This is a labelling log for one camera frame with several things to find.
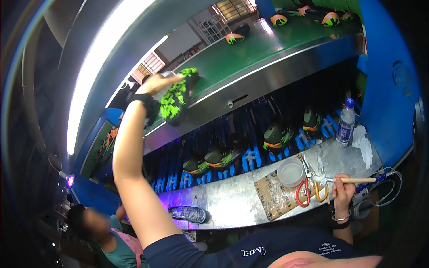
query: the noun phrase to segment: red scissors handle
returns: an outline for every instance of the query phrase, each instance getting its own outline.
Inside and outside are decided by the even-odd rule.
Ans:
[[[306,190],[306,195],[307,195],[307,203],[303,204],[301,203],[301,201],[299,200],[299,190],[301,189],[302,185],[305,182],[305,190]],[[296,201],[298,202],[298,204],[302,207],[307,207],[310,204],[310,191],[308,190],[308,178],[305,178],[305,180],[301,181],[301,183],[298,185],[298,188],[296,189],[295,192],[295,198]]]

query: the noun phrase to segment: navy blue t-shirt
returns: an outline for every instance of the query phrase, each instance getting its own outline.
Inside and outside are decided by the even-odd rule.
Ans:
[[[151,268],[266,268],[295,251],[329,259],[360,257],[346,241],[311,228],[256,232],[213,254],[199,251],[184,235],[171,235],[150,244],[143,253]]]

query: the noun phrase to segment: silver bracelet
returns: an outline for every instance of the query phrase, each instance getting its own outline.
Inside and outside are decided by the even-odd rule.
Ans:
[[[350,211],[350,209],[349,209],[349,214],[347,215],[347,217],[342,218],[342,219],[336,219],[336,218],[335,218],[335,210],[334,210],[334,211],[332,211],[332,219],[333,219],[334,221],[346,220],[346,219],[348,219],[348,218],[350,217],[350,213],[351,213],[351,211]]]

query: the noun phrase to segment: teal shirt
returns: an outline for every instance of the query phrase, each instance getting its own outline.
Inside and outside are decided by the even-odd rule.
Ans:
[[[110,216],[110,220],[112,221],[112,228],[118,229],[122,232],[122,225],[119,222],[118,217],[116,215]],[[101,249],[106,256],[106,258],[113,263],[118,268],[136,268],[136,255],[134,252],[128,247],[128,245],[122,240],[122,238],[114,231],[110,231],[110,233],[116,238],[116,248],[112,252],[106,252]],[[140,256],[142,260],[142,268],[149,268],[146,259],[143,255]]]

